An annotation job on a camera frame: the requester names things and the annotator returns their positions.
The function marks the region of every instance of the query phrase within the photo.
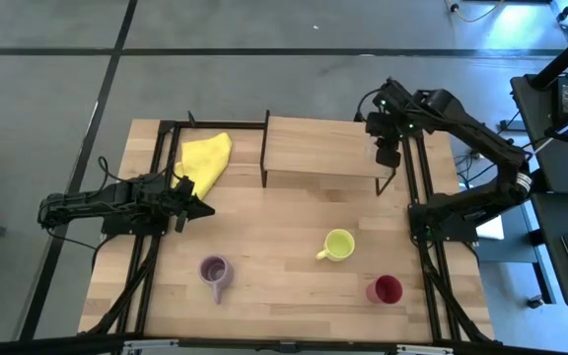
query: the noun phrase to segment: purple cup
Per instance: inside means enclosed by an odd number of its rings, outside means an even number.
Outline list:
[[[201,261],[198,267],[201,280],[214,292],[214,302],[221,303],[223,290],[234,278],[234,267],[221,255],[209,255]]]

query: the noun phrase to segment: yellow cloth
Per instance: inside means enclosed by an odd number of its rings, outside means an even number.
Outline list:
[[[232,153],[232,140],[225,132],[210,138],[181,143],[181,161],[175,164],[178,177],[194,181],[194,191],[201,200],[225,170]],[[173,187],[178,180],[175,177]]]

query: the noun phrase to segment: red cup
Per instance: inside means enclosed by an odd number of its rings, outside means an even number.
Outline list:
[[[365,295],[372,303],[392,305],[402,297],[402,284],[393,276],[383,275],[367,287]]]

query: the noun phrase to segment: gray floor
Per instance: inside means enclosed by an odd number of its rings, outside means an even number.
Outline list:
[[[112,47],[127,3],[0,0],[0,46]],[[469,17],[490,6],[461,2]],[[443,0],[148,0],[137,6],[126,46],[563,48],[567,40],[554,17],[546,5],[509,4],[465,24],[446,14]],[[185,119],[190,109],[197,119],[262,120],[271,109],[350,120],[362,93],[391,75],[412,90],[449,89],[495,128],[516,112],[510,78],[537,72],[549,59],[122,57],[83,189],[101,182],[98,155],[117,171],[132,118]],[[107,63],[106,57],[0,57],[0,224],[8,228],[0,238],[0,341],[17,336],[44,256],[47,235],[36,224],[37,205],[66,186]],[[528,142],[523,135],[510,137]],[[465,146],[454,141],[453,149],[460,155]],[[476,162],[471,172],[487,165]],[[96,244],[99,228],[99,221],[76,221],[68,237]],[[90,251],[65,246],[37,337],[75,333],[90,263]],[[523,308],[524,299],[538,292],[530,266],[483,264],[481,271],[498,339],[568,350],[568,308],[561,298],[539,310]]]

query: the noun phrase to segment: yellow mug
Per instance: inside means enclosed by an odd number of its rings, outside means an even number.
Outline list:
[[[341,261],[354,251],[354,237],[346,230],[334,230],[327,234],[323,250],[317,254],[317,260],[327,257],[332,261]]]

